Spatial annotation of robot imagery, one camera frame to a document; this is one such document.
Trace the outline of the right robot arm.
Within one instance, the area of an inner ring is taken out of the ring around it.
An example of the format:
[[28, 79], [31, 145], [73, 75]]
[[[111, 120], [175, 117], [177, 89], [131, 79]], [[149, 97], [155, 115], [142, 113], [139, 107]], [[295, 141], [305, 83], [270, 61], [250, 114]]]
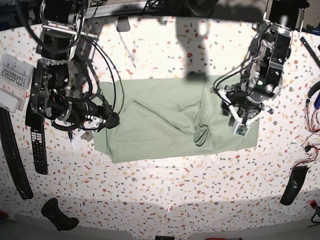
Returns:
[[120, 123], [113, 106], [99, 106], [91, 100], [93, 85], [89, 76], [89, 89], [82, 97], [67, 96], [68, 63], [75, 60], [87, 73], [86, 65], [76, 56], [77, 43], [85, 34], [82, 28], [87, 9], [86, 0], [43, 0], [39, 8], [42, 32], [35, 38], [36, 52], [42, 58], [32, 78], [30, 108], [50, 120], [53, 128], [67, 132], [72, 145], [86, 131], [112, 129]]

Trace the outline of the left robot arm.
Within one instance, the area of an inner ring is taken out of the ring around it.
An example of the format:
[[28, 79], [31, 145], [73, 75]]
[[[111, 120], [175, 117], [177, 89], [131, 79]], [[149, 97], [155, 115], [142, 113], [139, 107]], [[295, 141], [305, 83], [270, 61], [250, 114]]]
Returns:
[[296, 24], [303, 27], [306, 0], [274, 0], [270, 12], [263, 14], [266, 25], [258, 41], [258, 50], [251, 62], [239, 70], [248, 69], [248, 77], [233, 85], [220, 87], [228, 77], [219, 77], [211, 91], [221, 100], [222, 113], [232, 115], [232, 132], [246, 137], [251, 125], [265, 112], [272, 114], [265, 101], [281, 94], [284, 64], [291, 55], [291, 43]]

